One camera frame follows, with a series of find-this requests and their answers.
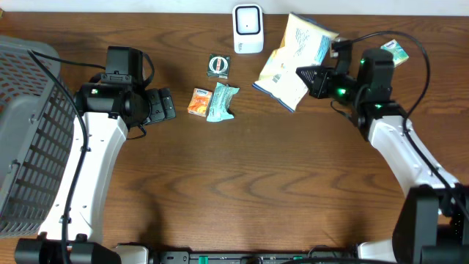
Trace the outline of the dark green round-logo packet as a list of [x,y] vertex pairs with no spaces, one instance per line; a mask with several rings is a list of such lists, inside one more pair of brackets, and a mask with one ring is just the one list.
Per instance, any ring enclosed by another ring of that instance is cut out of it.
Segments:
[[207,75],[209,77],[228,78],[230,63],[230,56],[210,54],[207,66]]

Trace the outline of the light teal snack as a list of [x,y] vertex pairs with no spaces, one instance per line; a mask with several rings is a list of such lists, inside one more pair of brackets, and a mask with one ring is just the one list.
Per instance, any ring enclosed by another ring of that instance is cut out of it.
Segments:
[[213,94],[210,109],[207,115],[208,122],[220,122],[234,119],[234,115],[229,112],[232,97],[239,92],[238,87],[231,87],[222,83],[217,83]]

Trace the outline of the orange tissue pack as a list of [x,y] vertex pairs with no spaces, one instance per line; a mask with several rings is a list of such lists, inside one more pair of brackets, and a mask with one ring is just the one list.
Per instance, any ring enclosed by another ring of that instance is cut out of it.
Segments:
[[210,102],[212,100],[213,92],[195,88],[191,101],[188,105],[188,113],[200,117],[206,117],[209,111]]

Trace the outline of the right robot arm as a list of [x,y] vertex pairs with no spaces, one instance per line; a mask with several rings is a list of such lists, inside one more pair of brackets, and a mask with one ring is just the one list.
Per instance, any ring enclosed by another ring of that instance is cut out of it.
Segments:
[[299,67],[310,96],[330,98],[347,114],[362,137],[385,159],[405,195],[390,239],[358,245],[365,260],[395,263],[468,262],[468,187],[432,156],[413,130],[407,112],[391,99],[391,52],[364,51],[358,76],[348,74],[350,51],[335,67]]

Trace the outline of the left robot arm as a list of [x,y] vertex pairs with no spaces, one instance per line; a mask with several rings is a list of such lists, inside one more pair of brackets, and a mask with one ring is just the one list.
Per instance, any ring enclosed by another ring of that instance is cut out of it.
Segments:
[[102,245],[102,216],[114,165],[128,131],[175,116],[168,88],[85,83],[62,180],[35,239],[22,238],[17,263],[158,263],[149,246]]

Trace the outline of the grey plastic basket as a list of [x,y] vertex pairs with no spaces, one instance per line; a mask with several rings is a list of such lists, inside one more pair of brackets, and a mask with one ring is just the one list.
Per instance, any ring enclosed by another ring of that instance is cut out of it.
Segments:
[[60,77],[45,43],[1,36],[1,237],[34,235],[58,193],[74,112],[42,71]]

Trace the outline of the teal tissue pack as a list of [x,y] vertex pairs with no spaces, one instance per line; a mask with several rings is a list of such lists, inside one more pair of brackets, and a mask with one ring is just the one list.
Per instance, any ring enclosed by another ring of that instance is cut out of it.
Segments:
[[409,59],[406,51],[396,40],[391,40],[383,44],[380,48],[393,54],[394,67],[401,65]]

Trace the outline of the yellow snack bag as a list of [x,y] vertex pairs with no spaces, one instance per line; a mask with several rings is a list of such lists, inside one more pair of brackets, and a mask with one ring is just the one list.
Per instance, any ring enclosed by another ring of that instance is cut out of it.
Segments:
[[330,44],[338,36],[338,32],[310,18],[290,13],[279,48],[271,53],[253,87],[294,112],[308,92],[296,70],[321,65]]

